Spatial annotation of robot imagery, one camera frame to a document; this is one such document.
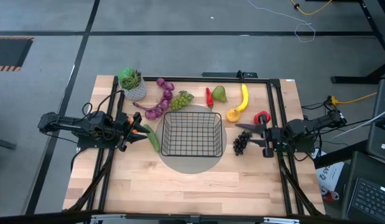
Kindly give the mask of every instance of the potted plant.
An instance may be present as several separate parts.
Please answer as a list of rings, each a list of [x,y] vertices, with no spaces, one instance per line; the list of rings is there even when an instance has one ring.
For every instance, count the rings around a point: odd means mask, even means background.
[[[125,92],[125,97],[131,101],[141,100],[147,94],[141,72],[135,69],[127,67],[119,71],[118,81]]]

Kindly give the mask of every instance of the yellow cable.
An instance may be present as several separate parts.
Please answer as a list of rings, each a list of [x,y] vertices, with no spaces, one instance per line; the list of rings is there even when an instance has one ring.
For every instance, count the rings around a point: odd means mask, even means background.
[[[306,12],[303,12],[299,6],[297,6],[297,9],[303,14],[303,15],[306,15],[306,16],[310,16],[310,15],[314,15],[316,14],[317,12],[320,12],[321,10],[323,10],[325,8],[325,6],[329,5],[329,3],[331,3],[332,0],[329,0],[323,7],[317,9],[316,11],[314,12],[311,12],[311,13],[306,13]]]
[[[331,96],[331,102],[334,104],[334,105],[337,105],[337,104],[349,104],[349,103],[353,103],[353,102],[357,102],[359,100],[363,100],[365,98],[368,98],[370,96],[374,96],[376,95],[377,93],[372,93],[370,95],[367,95],[367,96],[363,96],[363,97],[360,97],[358,99],[355,99],[355,100],[351,100],[351,101],[347,101],[347,102],[341,102],[341,101],[338,101],[335,96]]]

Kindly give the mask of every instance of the green grapes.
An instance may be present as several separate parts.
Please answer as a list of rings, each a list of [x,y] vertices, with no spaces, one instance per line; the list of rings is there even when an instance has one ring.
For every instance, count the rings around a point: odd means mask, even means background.
[[[172,110],[180,110],[182,107],[190,104],[192,99],[194,99],[192,94],[188,93],[187,91],[180,91],[179,94],[174,96],[170,101],[170,108]]]

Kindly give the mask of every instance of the green pear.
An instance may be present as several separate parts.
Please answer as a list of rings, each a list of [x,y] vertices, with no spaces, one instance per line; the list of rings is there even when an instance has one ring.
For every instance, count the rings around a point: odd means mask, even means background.
[[[224,86],[217,86],[212,92],[212,98],[213,100],[217,100],[223,103],[227,102],[226,89]]]

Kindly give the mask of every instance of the gray circular mat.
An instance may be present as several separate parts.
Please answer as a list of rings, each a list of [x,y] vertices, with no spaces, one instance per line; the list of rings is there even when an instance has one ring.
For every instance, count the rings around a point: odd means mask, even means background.
[[[188,105],[178,110],[180,112],[205,112],[211,111],[203,106]],[[159,143],[162,144],[162,129],[163,129],[164,116],[156,127],[156,136]],[[227,134],[224,125],[222,124],[222,150],[223,153],[226,149]],[[222,157],[180,157],[180,156],[164,156],[159,152],[159,156],[162,161],[170,168],[184,174],[197,174],[204,172],[214,167]]]

